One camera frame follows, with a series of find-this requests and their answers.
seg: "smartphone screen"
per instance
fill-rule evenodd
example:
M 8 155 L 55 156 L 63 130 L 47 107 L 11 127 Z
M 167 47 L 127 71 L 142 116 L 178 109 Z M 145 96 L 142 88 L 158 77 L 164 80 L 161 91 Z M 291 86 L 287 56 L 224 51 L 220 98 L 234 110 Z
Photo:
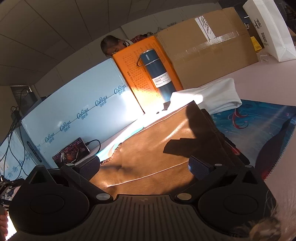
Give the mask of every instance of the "smartphone screen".
M 76 139 L 70 145 L 52 156 L 52 159 L 60 168 L 67 163 L 75 163 L 89 154 L 89 149 L 81 138 Z

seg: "textured rubber pad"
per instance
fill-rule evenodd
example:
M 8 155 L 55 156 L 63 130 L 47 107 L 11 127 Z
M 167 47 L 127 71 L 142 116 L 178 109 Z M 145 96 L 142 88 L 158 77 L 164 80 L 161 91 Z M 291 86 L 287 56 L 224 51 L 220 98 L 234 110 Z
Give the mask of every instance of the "textured rubber pad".
M 70 231 L 51 236 L 37 236 L 19 231 L 9 240 L 226 241 L 231 239 L 205 225 L 192 206 L 177 204 L 169 195 L 119 195 L 110 204 L 96 205 L 90 216 Z

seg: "bottle label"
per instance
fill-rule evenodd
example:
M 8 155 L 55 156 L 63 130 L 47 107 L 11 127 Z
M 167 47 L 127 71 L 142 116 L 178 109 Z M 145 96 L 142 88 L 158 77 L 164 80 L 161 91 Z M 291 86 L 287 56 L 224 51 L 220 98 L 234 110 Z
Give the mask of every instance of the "bottle label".
M 167 72 L 165 72 L 164 74 L 162 74 L 160 76 L 157 76 L 156 78 L 153 78 L 152 80 L 153 80 L 156 88 L 162 87 L 172 81 Z

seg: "person's hair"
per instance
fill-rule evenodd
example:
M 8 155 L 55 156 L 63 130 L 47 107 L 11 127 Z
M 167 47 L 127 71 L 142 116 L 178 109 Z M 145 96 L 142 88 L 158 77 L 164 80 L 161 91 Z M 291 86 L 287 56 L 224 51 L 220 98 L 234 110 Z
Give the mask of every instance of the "person's hair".
M 102 49 L 103 53 L 105 55 L 107 55 L 108 48 L 116 46 L 119 41 L 120 41 L 119 38 L 116 38 L 112 35 L 108 35 L 108 36 L 104 37 L 103 40 L 101 41 L 101 49 Z

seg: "orange box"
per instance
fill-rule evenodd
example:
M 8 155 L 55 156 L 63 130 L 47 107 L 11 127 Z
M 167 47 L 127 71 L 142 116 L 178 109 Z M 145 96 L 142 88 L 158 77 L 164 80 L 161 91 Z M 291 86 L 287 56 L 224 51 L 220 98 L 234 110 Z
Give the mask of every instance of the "orange box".
M 149 73 L 144 66 L 138 67 L 137 61 L 144 51 L 155 49 L 167 70 L 177 91 L 183 90 L 181 82 L 161 45 L 155 36 L 141 40 L 115 53 L 113 59 L 124 76 L 127 84 L 134 93 L 144 112 L 155 110 L 156 106 L 163 106 L 164 100 L 155 87 Z

